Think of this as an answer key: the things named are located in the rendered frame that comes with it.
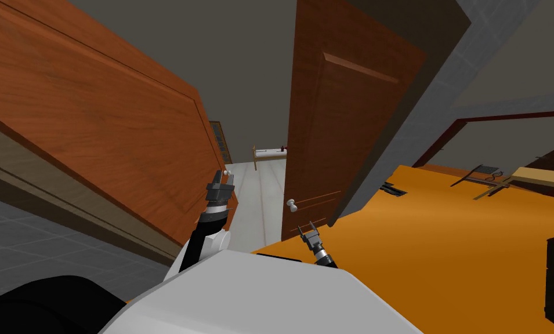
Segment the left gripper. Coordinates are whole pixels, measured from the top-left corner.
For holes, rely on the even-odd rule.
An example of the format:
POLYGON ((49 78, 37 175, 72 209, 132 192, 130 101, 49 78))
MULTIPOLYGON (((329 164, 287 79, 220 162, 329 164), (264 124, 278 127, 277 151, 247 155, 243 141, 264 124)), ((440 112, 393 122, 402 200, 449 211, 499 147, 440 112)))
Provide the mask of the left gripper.
POLYGON ((207 207, 226 206, 234 191, 234 175, 228 175, 226 184, 222 183, 222 170, 217 170, 213 177, 213 183, 206 187, 208 201, 207 207))

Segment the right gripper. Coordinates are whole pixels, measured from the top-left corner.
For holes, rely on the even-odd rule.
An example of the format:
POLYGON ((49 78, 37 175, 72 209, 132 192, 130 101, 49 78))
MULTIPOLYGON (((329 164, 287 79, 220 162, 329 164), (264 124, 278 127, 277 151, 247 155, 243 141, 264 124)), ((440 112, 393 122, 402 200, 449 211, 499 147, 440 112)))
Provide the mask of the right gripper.
POLYGON ((309 221, 309 226, 312 228, 312 231, 308 231, 307 233, 304 233, 300 226, 297 226, 297 230, 299 234, 302 235, 302 240, 306 243, 310 251, 319 253, 322 247, 322 240, 313 222, 309 221))

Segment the wood-framed window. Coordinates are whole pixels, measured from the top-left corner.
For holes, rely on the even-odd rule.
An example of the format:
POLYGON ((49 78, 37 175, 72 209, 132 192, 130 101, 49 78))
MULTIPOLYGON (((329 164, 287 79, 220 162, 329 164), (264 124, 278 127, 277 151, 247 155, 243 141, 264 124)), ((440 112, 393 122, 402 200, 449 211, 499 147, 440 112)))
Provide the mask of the wood-framed window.
POLYGON ((223 159, 223 162, 225 164, 232 164, 231 156, 229 153, 229 149, 227 147, 227 142, 225 139, 225 134, 223 132, 222 126, 219 121, 210 121, 209 122, 213 131, 213 134, 215 136, 216 142, 219 147, 219 151, 221 154, 221 157, 223 159))

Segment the wooden bed with white cover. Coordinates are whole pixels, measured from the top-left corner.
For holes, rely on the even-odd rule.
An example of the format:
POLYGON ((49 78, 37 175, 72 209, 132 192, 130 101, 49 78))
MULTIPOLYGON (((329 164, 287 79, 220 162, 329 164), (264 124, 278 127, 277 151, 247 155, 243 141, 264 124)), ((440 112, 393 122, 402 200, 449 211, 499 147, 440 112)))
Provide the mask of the wooden bed with white cover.
POLYGON ((255 170, 258 170, 258 161, 272 160, 272 159, 286 159, 287 147, 282 146, 275 149, 257 150, 255 146, 252 147, 252 156, 255 170))

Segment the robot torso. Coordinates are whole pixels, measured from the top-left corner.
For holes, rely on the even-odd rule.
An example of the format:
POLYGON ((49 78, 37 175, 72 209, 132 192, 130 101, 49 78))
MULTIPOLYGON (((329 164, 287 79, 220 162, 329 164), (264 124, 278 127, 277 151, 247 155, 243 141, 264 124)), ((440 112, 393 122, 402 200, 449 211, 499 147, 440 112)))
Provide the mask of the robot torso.
POLYGON ((119 311, 99 334, 423 334, 343 269, 223 250, 119 311))

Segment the dark brown panelled door leaf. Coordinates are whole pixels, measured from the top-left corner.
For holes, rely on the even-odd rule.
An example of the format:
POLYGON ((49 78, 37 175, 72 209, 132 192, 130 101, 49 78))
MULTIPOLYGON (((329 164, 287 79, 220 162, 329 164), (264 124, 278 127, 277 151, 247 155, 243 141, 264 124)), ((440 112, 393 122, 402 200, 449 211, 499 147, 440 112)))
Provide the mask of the dark brown panelled door leaf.
POLYGON ((297 0, 282 240, 337 219, 425 59, 345 0, 297 0))

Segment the brown wooden door leaf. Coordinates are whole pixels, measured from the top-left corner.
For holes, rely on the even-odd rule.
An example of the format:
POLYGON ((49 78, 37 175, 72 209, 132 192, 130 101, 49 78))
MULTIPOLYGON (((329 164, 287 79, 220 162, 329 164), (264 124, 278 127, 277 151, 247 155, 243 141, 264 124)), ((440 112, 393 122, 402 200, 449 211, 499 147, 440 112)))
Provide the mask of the brown wooden door leaf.
POLYGON ((224 168, 197 90, 67 0, 0 0, 0 131, 179 245, 224 168))

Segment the light wooden table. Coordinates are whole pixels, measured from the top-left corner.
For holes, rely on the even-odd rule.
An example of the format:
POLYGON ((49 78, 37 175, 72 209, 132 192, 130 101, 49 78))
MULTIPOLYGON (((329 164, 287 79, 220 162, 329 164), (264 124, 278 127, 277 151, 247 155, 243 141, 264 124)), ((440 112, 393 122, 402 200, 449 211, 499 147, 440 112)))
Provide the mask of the light wooden table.
POLYGON ((478 200, 485 195, 489 195, 492 192, 507 186, 510 182, 513 181, 525 181, 532 184, 554 187, 554 171, 526 167, 518 168, 511 175, 504 178, 504 180, 501 181, 498 185, 478 195, 477 197, 474 197, 473 200, 478 200))

